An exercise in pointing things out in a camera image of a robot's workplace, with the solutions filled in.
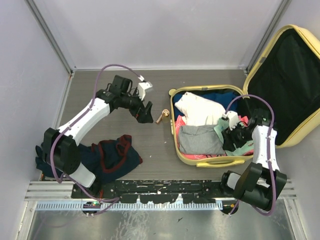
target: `pink garment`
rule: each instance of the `pink garment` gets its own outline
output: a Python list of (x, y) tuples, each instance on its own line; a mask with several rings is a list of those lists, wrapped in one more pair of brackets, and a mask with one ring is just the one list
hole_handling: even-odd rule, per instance
[[(245, 124), (248, 124), (248, 117), (244, 116), (241, 118), (241, 116), (239, 116), (240, 121), (244, 122)], [(175, 137), (176, 137), (176, 141), (177, 141), (177, 147), (179, 148), (179, 142), (178, 142), (178, 134), (179, 134), (179, 129), (181, 126), (186, 125), (186, 123), (183, 121), (182, 116), (179, 115), (176, 122), (175, 122)], [(249, 151), (247, 152), (245, 155), (251, 155), (253, 154), (254, 151)], [(208, 159), (208, 158), (215, 158), (215, 157), (223, 157), (223, 156), (227, 156), (227, 154), (218, 154), (218, 155), (203, 155), (203, 154), (198, 154), (198, 155), (191, 155), (191, 154), (185, 154), (182, 153), (181, 154), (186, 157), (187, 159), (191, 159), (191, 160), (199, 160), (199, 159)]]

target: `white folded shirt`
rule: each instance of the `white folded shirt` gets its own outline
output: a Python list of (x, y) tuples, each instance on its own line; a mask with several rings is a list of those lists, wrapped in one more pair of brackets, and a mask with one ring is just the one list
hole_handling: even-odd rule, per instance
[(220, 104), (191, 92), (186, 92), (174, 104), (183, 114), (183, 121), (189, 126), (217, 125), (226, 111)]

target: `white panel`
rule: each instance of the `white panel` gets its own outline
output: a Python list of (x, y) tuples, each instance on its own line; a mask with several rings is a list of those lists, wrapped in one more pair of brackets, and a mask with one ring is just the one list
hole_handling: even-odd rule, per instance
[(36, 0), (78, 69), (247, 65), (281, 0)]
[(0, 238), (11, 240), (68, 74), (23, 0), (0, 1), (0, 33)]
[[(295, 24), (310, 30), (320, 39), (320, 1), (292, 0), (276, 30)], [(292, 179), (305, 220), (309, 239), (320, 235), (320, 128), (318, 127), (297, 146), (279, 149), (277, 159), (280, 169)]]

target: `robotic arm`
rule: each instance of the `robotic arm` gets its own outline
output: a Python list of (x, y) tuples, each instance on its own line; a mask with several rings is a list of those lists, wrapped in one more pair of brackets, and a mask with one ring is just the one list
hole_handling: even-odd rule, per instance
[(89, 188), (96, 176), (81, 163), (78, 151), (78, 145), (87, 132), (118, 108), (128, 109), (138, 123), (153, 123), (152, 103), (149, 101), (146, 106), (143, 104), (146, 93), (153, 87), (152, 84), (146, 81), (140, 82), (131, 94), (132, 84), (132, 80), (116, 75), (106, 89), (101, 89), (96, 93), (93, 106), (91, 106), (92, 99), (81, 112), (65, 125), (58, 129), (48, 128), (44, 133), (42, 159), (48, 164), (51, 163), (50, 152), (53, 143), (62, 132), (65, 132), (54, 149), (54, 165), (79, 184)]
[[(254, 154), (252, 163), (242, 175), (230, 170), (223, 174), (221, 191), (256, 208), (269, 211), (273, 205), (273, 187), (277, 199), (287, 182), (287, 176), (280, 172), (277, 164), (275, 147), (277, 131), (272, 129), (269, 136), (270, 162), (275, 182), (275, 186), (272, 186), (270, 165), (267, 161), (269, 112), (262, 109), (255, 110), (248, 126), (239, 124), (237, 113), (232, 111), (225, 117), (229, 121), (229, 128), (222, 132), (223, 147), (234, 151), (235, 147), (241, 147), (246, 141), (253, 140)], [(259, 179), (264, 179), (267, 186), (259, 185)]]

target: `suitcase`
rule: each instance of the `suitcase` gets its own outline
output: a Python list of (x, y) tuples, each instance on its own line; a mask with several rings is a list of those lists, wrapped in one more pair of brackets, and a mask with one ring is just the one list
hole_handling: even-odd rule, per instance
[[(178, 148), (173, 97), (180, 93), (253, 94), (266, 100), (275, 114), (277, 148), (298, 144), (320, 123), (320, 41), (307, 29), (296, 25), (282, 27), (271, 39), (248, 74), (243, 89), (233, 85), (187, 86), (170, 95), (171, 132), (178, 157), (188, 165), (221, 168), (243, 164), (253, 156), (217, 156), (186, 158)], [(237, 101), (238, 115), (250, 118), (257, 107), (268, 109), (254, 98)]]

